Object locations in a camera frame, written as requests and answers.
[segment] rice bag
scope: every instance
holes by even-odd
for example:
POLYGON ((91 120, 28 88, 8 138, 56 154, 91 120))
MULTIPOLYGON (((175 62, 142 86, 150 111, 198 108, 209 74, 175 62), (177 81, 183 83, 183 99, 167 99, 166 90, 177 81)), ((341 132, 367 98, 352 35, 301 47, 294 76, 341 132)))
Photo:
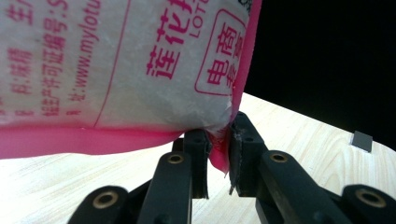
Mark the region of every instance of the rice bag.
POLYGON ((0 1, 0 159, 210 133, 228 171, 261 0, 0 1))

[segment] round bolt hole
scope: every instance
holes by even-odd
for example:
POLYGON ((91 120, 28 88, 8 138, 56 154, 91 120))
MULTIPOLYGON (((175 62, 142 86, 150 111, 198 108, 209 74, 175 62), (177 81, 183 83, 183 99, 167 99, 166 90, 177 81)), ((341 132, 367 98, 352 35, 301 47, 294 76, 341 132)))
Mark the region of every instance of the round bolt hole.
POLYGON ((367 189, 358 189, 356 190, 355 194, 356 197, 361 200, 361 202, 366 203, 372 207, 383 208, 387 206, 385 200, 376 192, 367 189))
POLYGON ((118 198, 119 195, 115 191, 106 191, 96 196, 92 205, 97 209, 104 209, 116 203, 118 198))
POLYGON ((172 155, 168 158, 168 162, 172 164, 178 164, 184 161, 184 158, 180 155, 172 155))
POLYGON ((288 160, 288 158, 281 154, 272 154, 271 160, 276 161, 276 162, 286 162, 288 160))

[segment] light wood surface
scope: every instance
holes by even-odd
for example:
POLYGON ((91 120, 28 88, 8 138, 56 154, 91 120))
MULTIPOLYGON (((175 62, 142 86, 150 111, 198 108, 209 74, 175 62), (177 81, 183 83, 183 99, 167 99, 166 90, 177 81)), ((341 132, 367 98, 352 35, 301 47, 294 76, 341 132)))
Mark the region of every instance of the light wood surface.
MULTIPOLYGON (((364 184, 396 198, 396 152, 373 142, 350 145, 352 133, 245 94, 240 106, 265 144, 291 154, 317 183, 337 194, 364 184)), ((66 223, 90 192, 132 190, 152 178, 171 144, 105 156, 60 154, 0 160, 0 223, 66 223)), ((209 200, 193 200, 192 223, 260 223, 254 199, 228 195, 229 177, 208 167, 209 200)))

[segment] black background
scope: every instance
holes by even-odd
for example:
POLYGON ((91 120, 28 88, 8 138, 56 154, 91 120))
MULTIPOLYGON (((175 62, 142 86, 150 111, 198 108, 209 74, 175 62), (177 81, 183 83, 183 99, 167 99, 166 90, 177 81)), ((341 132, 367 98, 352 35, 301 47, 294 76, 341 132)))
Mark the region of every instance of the black background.
POLYGON ((245 92, 396 149, 395 20, 394 0, 264 0, 245 92))

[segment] plastic bag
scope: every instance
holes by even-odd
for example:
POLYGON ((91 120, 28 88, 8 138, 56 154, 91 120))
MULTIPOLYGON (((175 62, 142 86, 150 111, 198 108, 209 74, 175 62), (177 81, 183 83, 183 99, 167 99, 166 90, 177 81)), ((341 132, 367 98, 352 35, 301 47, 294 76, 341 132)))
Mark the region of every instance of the plastic bag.
POLYGON ((261 1, 0 2, 0 158, 120 153, 202 128, 228 171, 261 1))

